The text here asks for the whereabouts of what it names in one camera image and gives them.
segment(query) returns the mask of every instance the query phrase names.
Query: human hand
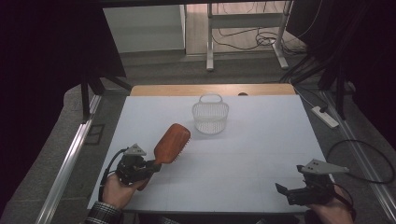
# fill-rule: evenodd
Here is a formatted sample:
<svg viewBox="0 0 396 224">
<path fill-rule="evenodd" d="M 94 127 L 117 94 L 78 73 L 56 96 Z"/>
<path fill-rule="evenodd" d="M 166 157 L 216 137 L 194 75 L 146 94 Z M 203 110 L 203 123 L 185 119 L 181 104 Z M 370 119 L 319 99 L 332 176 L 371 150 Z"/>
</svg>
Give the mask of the human hand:
<svg viewBox="0 0 396 224">
<path fill-rule="evenodd" d="M 145 180 L 140 180 L 132 185 L 124 185 L 116 174 L 112 174 L 105 183 L 103 202 L 122 209 L 131 201 L 136 189 L 140 188 L 144 183 Z"/>
<path fill-rule="evenodd" d="M 334 186 L 335 192 L 344 197 L 343 191 L 338 186 Z M 352 224 L 352 215 L 347 207 L 339 200 L 333 198 L 326 204 L 309 204 L 311 208 L 323 222 L 323 224 Z"/>
</svg>

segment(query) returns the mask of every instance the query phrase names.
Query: sleeve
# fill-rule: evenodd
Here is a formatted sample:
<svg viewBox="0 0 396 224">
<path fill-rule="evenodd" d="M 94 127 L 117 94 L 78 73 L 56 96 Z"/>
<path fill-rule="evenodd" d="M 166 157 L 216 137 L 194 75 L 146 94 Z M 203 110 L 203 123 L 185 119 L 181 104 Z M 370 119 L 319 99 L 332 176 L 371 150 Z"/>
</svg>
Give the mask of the sleeve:
<svg viewBox="0 0 396 224">
<path fill-rule="evenodd" d="M 86 224 L 115 224 L 119 223 L 122 212 L 116 207 L 107 204 L 95 202 L 90 213 L 85 219 Z"/>
</svg>

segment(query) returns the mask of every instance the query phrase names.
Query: black curtain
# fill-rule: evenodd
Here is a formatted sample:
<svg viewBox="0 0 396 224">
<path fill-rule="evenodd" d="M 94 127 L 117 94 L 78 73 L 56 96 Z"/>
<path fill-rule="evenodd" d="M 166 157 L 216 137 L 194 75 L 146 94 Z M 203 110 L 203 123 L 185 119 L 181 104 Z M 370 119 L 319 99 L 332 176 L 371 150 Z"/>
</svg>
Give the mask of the black curtain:
<svg viewBox="0 0 396 224">
<path fill-rule="evenodd" d="M 0 0 L 0 20 L 3 211 L 59 118 L 65 92 L 81 74 L 97 76 L 95 69 L 125 73 L 98 4 Z"/>
<path fill-rule="evenodd" d="M 396 148 L 396 2 L 374 1 L 346 50 L 346 78 L 363 114 Z"/>
</svg>

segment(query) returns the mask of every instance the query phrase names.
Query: white table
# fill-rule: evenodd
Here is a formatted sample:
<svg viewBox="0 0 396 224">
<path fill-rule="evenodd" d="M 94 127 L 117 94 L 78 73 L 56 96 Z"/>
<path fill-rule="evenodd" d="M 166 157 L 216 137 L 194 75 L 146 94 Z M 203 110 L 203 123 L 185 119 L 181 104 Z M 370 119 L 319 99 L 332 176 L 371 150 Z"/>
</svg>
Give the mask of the white table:
<svg viewBox="0 0 396 224">
<path fill-rule="evenodd" d="M 199 96 L 130 96 L 106 155 L 104 168 L 122 148 L 137 143 L 152 150 L 172 123 L 191 131 L 179 159 L 163 165 L 126 210 L 159 213 L 297 213 L 275 183 L 305 186 L 296 165 L 324 161 L 298 95 L 224 96 L 230 112 L 226 129 L 199 133 L 191 108 Z M 88 207 L 96 200 L 98 185 Z"/>
</svg>

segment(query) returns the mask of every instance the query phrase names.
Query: gray floor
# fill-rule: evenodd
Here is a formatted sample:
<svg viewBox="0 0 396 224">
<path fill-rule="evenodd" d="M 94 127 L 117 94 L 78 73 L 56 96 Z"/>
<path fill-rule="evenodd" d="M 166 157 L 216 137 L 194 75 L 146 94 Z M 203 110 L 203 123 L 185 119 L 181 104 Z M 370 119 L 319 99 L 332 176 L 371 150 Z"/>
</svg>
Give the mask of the gray floor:
<svg viewBox="0 0 396 224">
<path fill-rule="evenodd" d="M 288 58 L 290 65 L 296 64 L 302 56 Z M 205 56 L 195 57 L 169 52 L 166 55 L 156 53 L 122 55 L 127 78 L 133 85 L 148 84 L 207 84 L 207 83 L 263 83 L 280 79 L 285 71 L 279 69 L 273 53 L 224 54 L 216 56 L 215 71 L 205 70 Z M 312 77 L 302 83 L 316 91 L 318 77 Z M 87 204 L 100 167 L 102 167 L 106 150 L 111 142 L 122 103 L 129 94 L 118 86 L 104 80 L 108 91 L 102 97 L 95 115 L 91 135 L 87 138 L 78 157 L 75 169 L 64 195 L 55 211 L 52 223 L 79 223 L 87 215 Z M 308 92 L 302 95 L 312 104 L 320 100 Z M 324 153 L 336 142 L 343 139 L 339 129 L 329 129 L 312 112 L 310 105 L 304 103 L 307 115 L 312 123 L 318 142 Z M 347 122 L 357 138 L 378 147 L 392 163 L 396 164 L 393 148 L 363 116 L 354 105 L 351 95 L 345 99 Z M 22 181 L 11 201 L 7 204 L 0 223 L 34 223 L 47 198 L 52 182 L 58 173 L 81 122 L 81 102 L 79 87 L 64 96 L 64 110 L 59 117 L 46 145 L 35 161 L 30 172 Z M 384 177 L 389 175 L 387 165 L 367 148 L 367 153 L 375 164 L 375 169 Z M 351 155 L 348 144 L 334 151 L 329 161 L 348 166 L 354 173 L 361 174 L 361 169 Z M 334 176 L 337 183 L 345 186 L 355 200 L 358 210 L 356 223 L 386 223 L 386 215 L 380 202 L 373 194 L 370 185 L 351 179 L 345 175 Z M 389 185 L 393 197 L 395 183 Z"/>
</svg>

